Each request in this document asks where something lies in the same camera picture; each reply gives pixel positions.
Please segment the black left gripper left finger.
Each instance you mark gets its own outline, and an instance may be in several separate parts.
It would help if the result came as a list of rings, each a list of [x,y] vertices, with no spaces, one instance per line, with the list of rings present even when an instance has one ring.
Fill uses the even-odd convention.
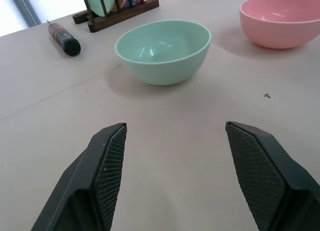
[[[62,173],[31,231],[111,231],[126,137],[126,123],[97,132]]]

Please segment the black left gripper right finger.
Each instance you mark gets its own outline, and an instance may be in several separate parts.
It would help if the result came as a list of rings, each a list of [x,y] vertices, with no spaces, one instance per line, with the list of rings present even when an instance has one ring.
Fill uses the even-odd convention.
[[[233,163],[259,231],[320,231],[320,184],[275,137],[228,121]]]

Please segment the green plastic bowl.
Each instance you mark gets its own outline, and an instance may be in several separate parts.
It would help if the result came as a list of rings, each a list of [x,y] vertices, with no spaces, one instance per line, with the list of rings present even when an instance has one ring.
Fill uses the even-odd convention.
[[[114,49],[125,69],[139,81],[156,86],[192,77],[207,56],[210,30],[187,20],[163,20],[123,34]]]

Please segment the black red electric screwdriver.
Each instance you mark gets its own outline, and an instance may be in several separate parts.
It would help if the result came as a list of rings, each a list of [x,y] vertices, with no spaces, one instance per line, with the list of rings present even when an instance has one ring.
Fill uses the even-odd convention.
[[[48,20],[47,23],[49,34],[66,55],[74,57],[81,52],[81,45],[79,41],[74,38],[62,25],[58,23],[51,23]]]

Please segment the pink plastic bowl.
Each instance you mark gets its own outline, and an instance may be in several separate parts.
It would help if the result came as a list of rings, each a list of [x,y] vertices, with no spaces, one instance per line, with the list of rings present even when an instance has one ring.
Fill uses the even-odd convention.
[[[320,0],[246,0],[239,18],[247,38],[265,48],[297,48],[320,36]]]

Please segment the dark wooden plate rack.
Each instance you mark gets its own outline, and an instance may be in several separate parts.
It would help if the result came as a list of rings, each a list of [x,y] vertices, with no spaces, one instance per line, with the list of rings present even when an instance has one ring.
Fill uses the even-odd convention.
[[[107,13],[104,1],[100,0],[100,2],[105,16],[98,16],[94,13],[88,3],[88,0],[84,0],[86,10],[72,16],[74,23],[82,24],[87,22],[90,32],[96,33],[159,7],[159,0],[141,0],[140,3],[135,3],[131,7],[124,6],[120,10],[118,0],[115,0],[117,12],[110,11],[110,13]]]

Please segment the green plate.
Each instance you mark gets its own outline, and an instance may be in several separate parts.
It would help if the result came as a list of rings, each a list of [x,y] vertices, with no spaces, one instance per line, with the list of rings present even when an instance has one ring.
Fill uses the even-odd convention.
[[[109,14],[114,6],[115,0],[103,0],[106,12]],[[101,0],[88,0],[91,10],[100,17],[104,17],[105,13],[102,7]]]

